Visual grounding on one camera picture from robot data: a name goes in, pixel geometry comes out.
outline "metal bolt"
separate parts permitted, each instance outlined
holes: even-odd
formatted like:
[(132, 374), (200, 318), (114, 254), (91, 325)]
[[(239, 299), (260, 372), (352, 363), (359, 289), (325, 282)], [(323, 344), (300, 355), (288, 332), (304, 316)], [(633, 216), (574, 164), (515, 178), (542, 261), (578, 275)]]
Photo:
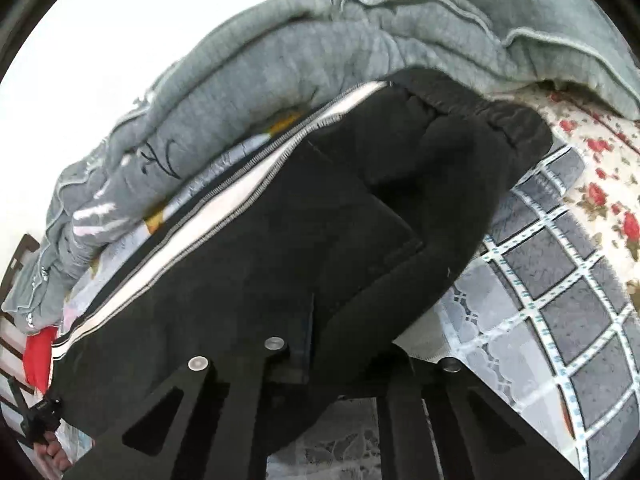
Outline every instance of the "metal bolt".
[(194, 372), (202, 371), (207, 366), (209, 366), (209, 360), (201, 355), (189, 359), (189, 368)]
[(281, 337), (270, 337), (264, 342), (267, 350), (282, 350), (284, 348), (284, 339)]
[(440, 365), (440, 368), (450, 374), (455, 374), (462, 370), (462, 363), (455, 357), (443, 357), (440, 359), (438, 364)]

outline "red flower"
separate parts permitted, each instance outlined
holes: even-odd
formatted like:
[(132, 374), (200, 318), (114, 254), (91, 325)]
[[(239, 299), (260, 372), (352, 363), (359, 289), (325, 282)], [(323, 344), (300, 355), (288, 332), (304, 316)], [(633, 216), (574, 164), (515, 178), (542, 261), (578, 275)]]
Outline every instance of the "red flower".
[(640, 240), (640, 224), (633, 213), (625, 211), (625, 221), (622, 224), (622, 230), (629, 240)]
[(604, 139), (587, 139), (587, 146), (596, 153), (602, 153), (604, 150), (607, 150), (608, 152), (613, 151), (613, 146)]
[(589, 199), (595, 205), (601, 206), (607, 203), (607, 194), (595, 182), (591, 182), (589, 184), (588, 193), (589, 193)]
[(568, 134), (571, 134), (578, 127), (577, 121), (568, 121), (566, 119), (562, 119), (560, 121), (560, 127)]

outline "red fabric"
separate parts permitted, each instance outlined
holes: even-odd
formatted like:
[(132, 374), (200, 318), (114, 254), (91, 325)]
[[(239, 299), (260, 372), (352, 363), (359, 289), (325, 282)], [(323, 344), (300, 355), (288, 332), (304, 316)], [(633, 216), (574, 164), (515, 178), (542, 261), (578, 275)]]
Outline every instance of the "red fabric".
[(41, 393), (49, 388), (49, 371), (51, 369), (51, 344), (56, 338), (58, 329), (47, 326), (39, 334), (27, 337), (22, 357), (22, 366), (27, 382)]

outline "human hand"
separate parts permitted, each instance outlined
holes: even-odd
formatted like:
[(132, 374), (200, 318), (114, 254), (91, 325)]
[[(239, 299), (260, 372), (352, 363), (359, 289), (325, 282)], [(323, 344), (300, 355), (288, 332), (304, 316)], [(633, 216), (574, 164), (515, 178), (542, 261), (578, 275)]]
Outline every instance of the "human hand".
[(59, 480), (62, 472), (71, 467), (71, 461), (66, 456), (65, 450), (62, 449), (55, 433), (46, 431), (44, 438), (47, 444), (37, 442), (33, 444), (36, 460), (48, 480)]

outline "gray jacket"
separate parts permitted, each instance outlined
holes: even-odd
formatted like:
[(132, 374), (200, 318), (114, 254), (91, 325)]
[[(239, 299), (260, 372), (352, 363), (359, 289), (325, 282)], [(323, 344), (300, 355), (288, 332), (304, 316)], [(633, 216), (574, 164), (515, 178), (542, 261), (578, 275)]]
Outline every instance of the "gray jacket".
[(203, 38), (63, 171), (2, 309), (27, 333), (57, 323), (92, 258), (214, 156), (283, 110), (416, 64), (480, 92), (575, 82), (640, 118), (628, 46), (593, 0), (268, 0)]

